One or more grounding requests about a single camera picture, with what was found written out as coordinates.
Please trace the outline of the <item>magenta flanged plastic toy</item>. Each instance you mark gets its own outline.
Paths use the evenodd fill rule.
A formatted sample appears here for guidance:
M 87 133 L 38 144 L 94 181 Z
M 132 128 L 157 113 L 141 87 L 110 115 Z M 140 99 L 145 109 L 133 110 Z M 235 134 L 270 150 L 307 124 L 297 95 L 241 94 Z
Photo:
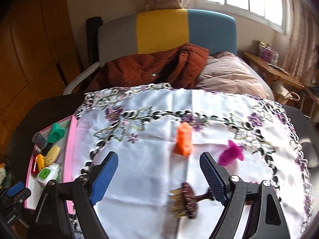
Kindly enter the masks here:
M 217 164 L 229 166 L 236 160 L 244 160 L 243 149 L 232 140 L 228 140 L 228 147 L 220 154 Z

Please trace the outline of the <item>dark brown wooden brush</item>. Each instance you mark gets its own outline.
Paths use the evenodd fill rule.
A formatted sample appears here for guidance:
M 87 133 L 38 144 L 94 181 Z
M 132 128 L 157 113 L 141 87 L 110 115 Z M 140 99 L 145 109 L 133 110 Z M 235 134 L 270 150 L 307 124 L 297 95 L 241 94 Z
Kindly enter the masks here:
M 183 182 L 180 188 L 170 191 L 170 199 L 173 201 L 171 211 L 176 218 L 196 219 L 198 203 L 203 200 L 215 201 L 215 196 L 210 188 L 207 189 L 205 194 L 195 195 L 192 186 Z

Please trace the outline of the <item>white green plug-in device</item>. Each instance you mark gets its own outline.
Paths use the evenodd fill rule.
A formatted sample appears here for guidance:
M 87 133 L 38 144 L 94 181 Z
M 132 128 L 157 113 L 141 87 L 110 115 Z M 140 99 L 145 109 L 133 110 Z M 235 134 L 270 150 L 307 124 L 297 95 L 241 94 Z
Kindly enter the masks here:
M 50 180 L 58 181 L 60 170 L 60 165 L 56 163 L 44 167 L 37 175 L 37 181 L 40 186 L 45 187 Z

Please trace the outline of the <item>orange linked cube blocks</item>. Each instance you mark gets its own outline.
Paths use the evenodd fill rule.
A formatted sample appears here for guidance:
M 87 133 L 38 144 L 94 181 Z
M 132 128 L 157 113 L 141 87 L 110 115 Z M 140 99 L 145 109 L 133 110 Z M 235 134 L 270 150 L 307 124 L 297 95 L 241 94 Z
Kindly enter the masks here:
M 193 150 L 192 126 L 187 122 L 183 122 L 177 128 L 176 143 L 173 152 L 179 155 L 188 156 Z

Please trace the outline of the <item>green plastic funnel toy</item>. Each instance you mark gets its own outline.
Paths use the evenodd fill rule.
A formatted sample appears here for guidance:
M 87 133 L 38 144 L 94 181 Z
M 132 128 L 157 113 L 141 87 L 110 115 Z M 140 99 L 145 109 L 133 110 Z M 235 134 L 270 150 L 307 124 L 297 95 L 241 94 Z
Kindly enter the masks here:
M 61 140 L 65 135 L 65 129 L 60 126 L 59 123 L 54 123 L 51 127 L 51 131 L 48 135 L 48 143 L 54 144 L 57 141 Z

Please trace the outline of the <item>red plastic cylinder toy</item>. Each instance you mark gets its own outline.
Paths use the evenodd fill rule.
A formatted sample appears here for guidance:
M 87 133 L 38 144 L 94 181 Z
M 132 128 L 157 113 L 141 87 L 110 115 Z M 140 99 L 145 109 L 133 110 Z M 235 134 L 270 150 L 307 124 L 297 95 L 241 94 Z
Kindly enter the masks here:
M 38 154 L 34 154 L 33 159 L 32 159 L 31 175 L 33 175 L 33 176 L 36 176 L 38 173 L 37 157 L 38 157 Z

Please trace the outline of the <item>snack bag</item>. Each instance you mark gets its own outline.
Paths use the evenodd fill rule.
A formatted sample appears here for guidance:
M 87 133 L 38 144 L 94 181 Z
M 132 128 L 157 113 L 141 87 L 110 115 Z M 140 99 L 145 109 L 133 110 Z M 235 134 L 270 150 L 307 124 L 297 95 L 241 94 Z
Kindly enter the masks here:
M 11 174 L 5 169 L 6 164 L 0 164 L 0 186 L 1 188 L 9 188 L 12 184 Z

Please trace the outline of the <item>white embroidered floral tablecloth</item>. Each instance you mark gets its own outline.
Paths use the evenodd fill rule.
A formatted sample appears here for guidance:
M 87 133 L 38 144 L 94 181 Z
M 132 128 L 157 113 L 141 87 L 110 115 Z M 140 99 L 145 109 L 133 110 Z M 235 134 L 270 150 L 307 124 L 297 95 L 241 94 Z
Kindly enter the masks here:
M 188 182 L 204 193 L 200 155 L 218 160 L 232 140 L 244 160 L 227 167 L 246 182 L 269 180 L 291 238 L 311 219 L 307 161 L 292 121 L 279 103 L 251 95 L 174 89 L 168 84 L 88 93 L 76 110 L 72 177 L 98 165 L 110 151 L 118 168 L 95 211 L 110 238 L 208 238 L 223 207 L 199 203 L 194 220 L 175 218 L 170 191 Z M 194 150 L 173 152 L 178 126 L 192 126 Z

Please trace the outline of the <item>beige pink duvet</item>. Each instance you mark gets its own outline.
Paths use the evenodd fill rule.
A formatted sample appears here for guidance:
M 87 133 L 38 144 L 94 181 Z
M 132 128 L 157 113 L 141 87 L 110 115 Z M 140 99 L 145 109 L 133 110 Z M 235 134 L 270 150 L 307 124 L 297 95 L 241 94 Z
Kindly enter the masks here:
M 208 57 L 197 78 L 196 88 L 209 92 L 248 94 L 262 99 L 275 99 L 263 78 L 241 58 L 227 51 Z

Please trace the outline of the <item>rust brown quilted jacket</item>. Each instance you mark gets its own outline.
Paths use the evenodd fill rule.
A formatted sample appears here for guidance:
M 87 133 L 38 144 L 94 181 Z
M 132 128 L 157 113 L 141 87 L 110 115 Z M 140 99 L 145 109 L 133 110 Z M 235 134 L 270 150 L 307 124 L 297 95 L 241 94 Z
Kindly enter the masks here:
M 208 55 L 208 49 L 185 43 L 167 51 L 117 58 L 100 68 L 87 91 L 159 83 L 193 89 Z

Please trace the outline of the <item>wooden side table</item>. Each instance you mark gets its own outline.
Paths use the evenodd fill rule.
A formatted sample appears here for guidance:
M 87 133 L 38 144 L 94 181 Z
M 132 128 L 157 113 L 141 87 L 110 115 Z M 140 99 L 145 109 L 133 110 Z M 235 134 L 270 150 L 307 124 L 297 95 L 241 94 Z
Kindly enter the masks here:
M 290 85 L 294 88 L 302 90 L 309 98 L 312 100 L 311 112 L 310 112 L 310 122 L 318 122 L 318 96 L 315 96 L 311 93 L 308 87 L 303 85 L 297 78 L 292 76 L 289 73 L 284 73 L 272 66 L 268 65 L 266 61 L 264 61 L 258 55 L 255 55 L 251 52 L 242 51 L 241 55 L 243 59 L 249 63 L 253 63 L 256 65 L 261 71 L 266 73 L 271 81 L 278 80 L 284 84 Z

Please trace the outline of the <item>purple gift box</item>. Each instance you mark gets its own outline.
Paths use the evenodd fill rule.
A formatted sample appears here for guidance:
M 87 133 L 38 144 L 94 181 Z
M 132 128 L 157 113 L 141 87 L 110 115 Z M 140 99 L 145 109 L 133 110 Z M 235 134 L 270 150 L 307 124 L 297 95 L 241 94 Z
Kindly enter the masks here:
M 279 54 L 274 49 L 272 49 L 268 43 L 262 40 L 258 41 L 257 54 L 267 63 L 273 64 L 273 65 L 277 64 Z

